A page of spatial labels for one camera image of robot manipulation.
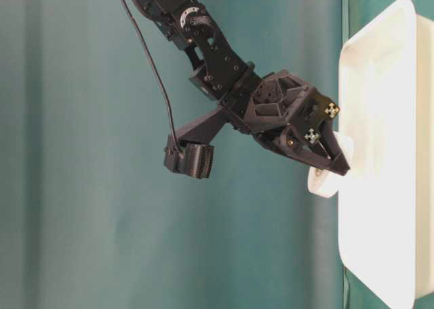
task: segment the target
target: cable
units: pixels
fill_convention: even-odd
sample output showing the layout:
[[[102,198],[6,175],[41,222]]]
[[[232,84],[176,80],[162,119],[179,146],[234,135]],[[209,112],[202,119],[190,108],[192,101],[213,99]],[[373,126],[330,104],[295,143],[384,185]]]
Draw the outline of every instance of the cable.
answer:
[[[140,30],[139,26],[137,25],[137,22],[134,19],[127,3],[125,2],[125,0],[121,0],[121,4],[122,4],[123,9],[125,10],[128,18],[130,19],[131,23],[133,24],[134,29],[137,32],[137,35],[138,35],[138,38],[140,40],[140,43],[142,44],[144,53],[146,54],[148,61],[149,61],[149,64],[151,65],[152,71],[154,72],[155,78],[157,79],[159,88],[160,88],[161,93],[163,94],[163,97],[164,97],[165,106],[167,109],[167,115],[169,117],[170,131],[172,133],[172,138],[174,140],[174,146],[178,152],[181,152],[181,147],[179,145],[178,138],[176,137],[174,117],[172,114],[172,107],[170,106],[169,96],[167,95],[163,81],[161,80],[160,74],[158,73],[157,67],[155,66],[154,59],[152,58],[151,52],[149,51],[149,48],[148,48],[148,45],[146,44],[146,41],[144,40],[142,31]]]

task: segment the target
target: white plastic container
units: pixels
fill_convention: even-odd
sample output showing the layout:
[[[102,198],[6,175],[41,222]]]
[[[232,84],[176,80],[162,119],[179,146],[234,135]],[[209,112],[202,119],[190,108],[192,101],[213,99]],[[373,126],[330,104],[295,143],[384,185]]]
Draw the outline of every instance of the white plastic container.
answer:
[[[434,22],[397,0],[343,47],[339,189],[344,265],[392,309],[434,292]]]

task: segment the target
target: green curtain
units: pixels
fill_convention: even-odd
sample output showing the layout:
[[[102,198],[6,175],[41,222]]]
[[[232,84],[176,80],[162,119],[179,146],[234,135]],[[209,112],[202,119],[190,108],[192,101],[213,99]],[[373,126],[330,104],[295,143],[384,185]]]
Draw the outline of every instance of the green curtain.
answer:
[[[200,1],[258,73],[337,97],[341,0]],[[176,124],[213,109],[137,19]],[[0,0],[0,23],[0,308],[342,306],[336,199],[306,166],[226,127],[210,180],[163,167],[164,103],[118,0]]]
[[[342,0],[343,40],[352,37],[369,21],[396,0]],[[413,0],[418,14],[434,19],[434,0]],[[347,308],[388,308],[351,272],[347,274],[345,288]],[[416,303],[417,309],[434,308],[434,295],[429,295]]]

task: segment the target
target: white tray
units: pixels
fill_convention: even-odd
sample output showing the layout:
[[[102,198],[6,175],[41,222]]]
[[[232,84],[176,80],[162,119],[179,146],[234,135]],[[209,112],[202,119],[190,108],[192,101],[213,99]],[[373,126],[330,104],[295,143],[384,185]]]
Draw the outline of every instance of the white tray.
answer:
[[[397,0],[343,47],[344,265],[391,308],[434,292],[434,22]]]

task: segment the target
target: black robotic arm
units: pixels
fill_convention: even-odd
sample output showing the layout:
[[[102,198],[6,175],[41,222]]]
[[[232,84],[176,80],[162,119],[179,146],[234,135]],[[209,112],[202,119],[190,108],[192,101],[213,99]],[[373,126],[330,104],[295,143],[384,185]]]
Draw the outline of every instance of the black robotic arm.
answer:
[[[176,130],[167,140],[165,166],[208,178],[211,141],[229,123],[265,149],[318,169],[345,175],[349,165],[332,131],[339,107],[310,83],[282,70],[264,78],[228,44],[197,0],[132,0],[164,36],[189,57],[190,81],[218,108]]]

